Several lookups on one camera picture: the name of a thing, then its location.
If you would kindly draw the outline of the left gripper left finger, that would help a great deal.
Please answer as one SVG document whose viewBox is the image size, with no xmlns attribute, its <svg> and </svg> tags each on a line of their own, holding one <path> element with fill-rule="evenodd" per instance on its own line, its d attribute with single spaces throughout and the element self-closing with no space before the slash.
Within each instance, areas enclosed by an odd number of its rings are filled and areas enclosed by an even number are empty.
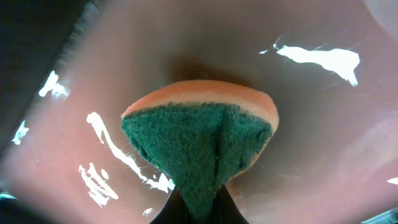
<svg viewBox="0 0 398 224">
<path fill-rule="evenodd" d="M 180 192 L 175 187 L 165 205 L 150 224 L 187 224 L 188 213 Z"/>
</svg>

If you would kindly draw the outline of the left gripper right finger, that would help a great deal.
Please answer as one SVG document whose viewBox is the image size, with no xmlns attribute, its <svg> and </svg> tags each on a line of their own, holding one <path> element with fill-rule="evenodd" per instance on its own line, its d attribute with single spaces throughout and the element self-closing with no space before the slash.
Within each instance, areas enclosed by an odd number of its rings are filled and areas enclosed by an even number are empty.
<svg viewBox="0 0 398 224">
<path fill-rule="evenodd" d="M 221 186 L 213 200 L 211 224 L 249 224 L 237 208 L 225 185 Z"/>
</svg>

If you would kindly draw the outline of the red and green sponge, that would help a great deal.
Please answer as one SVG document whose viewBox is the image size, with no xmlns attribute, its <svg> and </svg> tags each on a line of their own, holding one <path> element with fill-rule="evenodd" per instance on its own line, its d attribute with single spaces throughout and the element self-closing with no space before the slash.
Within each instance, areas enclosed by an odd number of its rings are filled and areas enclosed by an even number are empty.
<svg viewBox="0 0 398 224">
<path fill-rule="evenodd" d="M 121 115 L 130 144 L 174 180 L 195 223 L 209 221 L 218 191 L 258 160 L 278 125 L 268 94 L 216 80 L 171 84 Z"/>
</svg>

